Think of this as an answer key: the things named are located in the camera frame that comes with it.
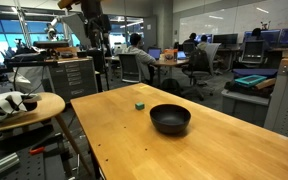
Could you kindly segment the green block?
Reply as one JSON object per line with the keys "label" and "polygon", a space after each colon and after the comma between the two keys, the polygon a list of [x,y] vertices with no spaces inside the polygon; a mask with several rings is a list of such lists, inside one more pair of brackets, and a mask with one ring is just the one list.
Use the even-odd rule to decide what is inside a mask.
{"label": "green block", "polygon": [[145,108],[145,104],[143,102],[135,103],[135,109],[136,110],[143,110],[144,108]]}

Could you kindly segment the black bowl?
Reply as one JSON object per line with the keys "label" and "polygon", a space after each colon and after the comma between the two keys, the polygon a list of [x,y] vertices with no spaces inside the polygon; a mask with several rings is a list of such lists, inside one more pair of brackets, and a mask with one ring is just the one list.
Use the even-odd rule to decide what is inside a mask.
{"label": "black bowl", "polygon": [[175,104],[160,104],[150,110],[153,126],[164,134],[178,134],[188,126],[191,113],[184,107]]}

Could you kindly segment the wooden block on bin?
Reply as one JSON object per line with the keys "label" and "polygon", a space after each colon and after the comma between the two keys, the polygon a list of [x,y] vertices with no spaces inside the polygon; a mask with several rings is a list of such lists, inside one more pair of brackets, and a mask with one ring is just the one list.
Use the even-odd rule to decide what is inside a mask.
{"label": "wooden block on bin", "polygon": [[260,89],[275,85],[275,82],[276,82],[276,78],[267,79],[255,85],[255,88],[257,90],[260,90]]}

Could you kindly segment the black office chair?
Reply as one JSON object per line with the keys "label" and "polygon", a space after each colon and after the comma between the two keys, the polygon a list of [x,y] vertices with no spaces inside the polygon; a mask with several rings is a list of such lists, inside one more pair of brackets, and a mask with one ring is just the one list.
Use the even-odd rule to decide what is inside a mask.
{"label": "black office chair", "polygon": [[139,83],[141,71],[134,54],[120,54],[121,80],[128,83]]}

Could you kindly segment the seated person in grey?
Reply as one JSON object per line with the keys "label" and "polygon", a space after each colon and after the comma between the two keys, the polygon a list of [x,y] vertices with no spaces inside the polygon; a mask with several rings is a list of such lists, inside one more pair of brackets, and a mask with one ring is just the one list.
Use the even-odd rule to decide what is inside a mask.
{"label": "seated person in grey", "polygon": [[123,54],[134,54],[139,62],[141,71],[147,84],[152,85],[155,75],[156,59],[140,48],[142,37],[137,33],[130,35],[130,46],[122,51]]}

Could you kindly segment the round wooden meeting table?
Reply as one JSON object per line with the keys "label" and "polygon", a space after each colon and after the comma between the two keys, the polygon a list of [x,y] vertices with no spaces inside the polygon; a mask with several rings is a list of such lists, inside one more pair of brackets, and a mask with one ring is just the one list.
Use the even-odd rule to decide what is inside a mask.
{"label": "round wooden meeting table", "polygon": [[[135,58],[134,54],[120,54],[119,56],[113,56],[113,57],[106,57],[105,60],[108,62],[108,64],[111,64],[113,61],[119,61],[121,62],[122,59],[130,59],[133,60]],[[180,60],[166,60],[165,58],[158,59],[153,63],[154,66],[157,67],[157,76],[158,76],[158,84],[161,84],[161,74],[160,69],[162,67],[168,67],[169,68],[169,77],[172,77],[172,68],[173,67],[179,67],[181,65],[185,65],[189,63],[189,59],[180,59]]]}

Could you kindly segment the open laptop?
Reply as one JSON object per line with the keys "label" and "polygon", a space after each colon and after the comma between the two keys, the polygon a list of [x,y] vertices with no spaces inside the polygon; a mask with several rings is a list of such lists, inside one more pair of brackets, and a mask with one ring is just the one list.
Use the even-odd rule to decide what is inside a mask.
{"label": "open laptop", "polygon": [[149,48],[148,54],[151,55],[155,60],[160,58],[161,49],[160,48]]}

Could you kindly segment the grey mesh office chair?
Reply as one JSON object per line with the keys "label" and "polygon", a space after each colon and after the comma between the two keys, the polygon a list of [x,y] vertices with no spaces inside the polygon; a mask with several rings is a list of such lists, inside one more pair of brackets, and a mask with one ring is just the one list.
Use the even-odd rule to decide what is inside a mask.
{"label": "grey mesh office chair", "polygon": [[190,53],[188,65],[182,68],[182,72],[189,78],[191,87],[184,94],[194,91],[200,101],[204,100],[203,87],[207,87],[212,96],[214,89],[209,87],[206,80],[214,76],[214,58],[220,43],[208,43],[204,50],[199,48]]}

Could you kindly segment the grey drawer cabinet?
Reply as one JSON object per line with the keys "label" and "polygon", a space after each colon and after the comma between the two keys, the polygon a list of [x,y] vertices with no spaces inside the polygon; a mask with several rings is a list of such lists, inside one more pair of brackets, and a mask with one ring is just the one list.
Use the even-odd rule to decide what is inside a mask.
{"label": "grey drawer cabinet", "polygon": [[49,67],[52,92],[66,103],[98,92],[94,63],[91,58],[59,61],[56,67]]}

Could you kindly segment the black computer monitor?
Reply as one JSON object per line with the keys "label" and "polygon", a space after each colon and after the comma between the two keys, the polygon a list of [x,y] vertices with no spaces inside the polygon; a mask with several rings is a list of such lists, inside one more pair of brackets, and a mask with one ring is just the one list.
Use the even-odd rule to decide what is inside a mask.
{"label": "black computer monitor", "polygon": [[237,34],[221,34],[213,36],[214,43],[221,43],[223,45],[236,44],[237,39],[238,39]]}

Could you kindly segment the round wooden side table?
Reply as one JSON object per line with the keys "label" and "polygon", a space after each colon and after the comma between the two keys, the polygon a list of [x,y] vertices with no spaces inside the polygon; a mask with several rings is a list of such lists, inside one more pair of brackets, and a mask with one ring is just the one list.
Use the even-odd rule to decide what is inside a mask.
{"label": "round wooden side table", "polygon": [[59,95],[50,92],[41,92],[39,93],[39,96],[41,97],[41,100],[37,102],[37,107],[34,110],[17,113],[0,122],[0,132],[15,128],[23,128],[31,124],[55,118],[75,153],[80,155],[79,159],[83,164],[83,167],[89,175],[92,175],[91,169],[82,156],[80,148],[70,133],[64,119],[61,117],[61,113],[66,106],[65,101]]}

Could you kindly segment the teal framed tray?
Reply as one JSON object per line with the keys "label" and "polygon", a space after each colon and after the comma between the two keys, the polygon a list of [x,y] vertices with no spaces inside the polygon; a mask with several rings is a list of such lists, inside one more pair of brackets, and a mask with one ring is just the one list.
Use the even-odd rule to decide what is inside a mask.
{"label": "teal framed tray", "polygon": [[245,76],[242,78],[237,78],[235,80],[236,83],[241,84],[246,87],[252,87],[262,81],[266,80],[265,76],[260,76],[260,75],[250,75],[250,76]]}

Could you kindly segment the grey storage bin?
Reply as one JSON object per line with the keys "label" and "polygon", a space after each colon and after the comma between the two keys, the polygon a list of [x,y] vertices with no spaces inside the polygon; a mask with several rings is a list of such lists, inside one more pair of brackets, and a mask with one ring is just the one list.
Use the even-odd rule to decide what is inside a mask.
{"label": "grey storage bin", "polygon": [[222,111],[243,121],[263,127],[269,107],[269,99],[246,95],[224,89]]}

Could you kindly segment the aluminium extrusion bar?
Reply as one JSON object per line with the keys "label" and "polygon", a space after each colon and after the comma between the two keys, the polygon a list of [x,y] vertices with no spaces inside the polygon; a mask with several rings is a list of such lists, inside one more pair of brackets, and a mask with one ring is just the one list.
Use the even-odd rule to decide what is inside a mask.
{"label": "aluminium extrusion bar", "polygon": [[0,158],[0,174],[10,170],[20,163],[20,159],[17,153],[12,153]]}

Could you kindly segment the orange handled clamp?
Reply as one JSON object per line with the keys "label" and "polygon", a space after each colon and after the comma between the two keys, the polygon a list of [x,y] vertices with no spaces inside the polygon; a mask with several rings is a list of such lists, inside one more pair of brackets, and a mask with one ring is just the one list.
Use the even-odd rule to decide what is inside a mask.
{"label": "orange handled clamp", "polygon": [[29,153],[30,153],[30,155],[36,155],[36,154],[39,154],[39,153],[43,153],[44,150],[45,150],[45,147],[38,147],[36,149],[30,149]]}

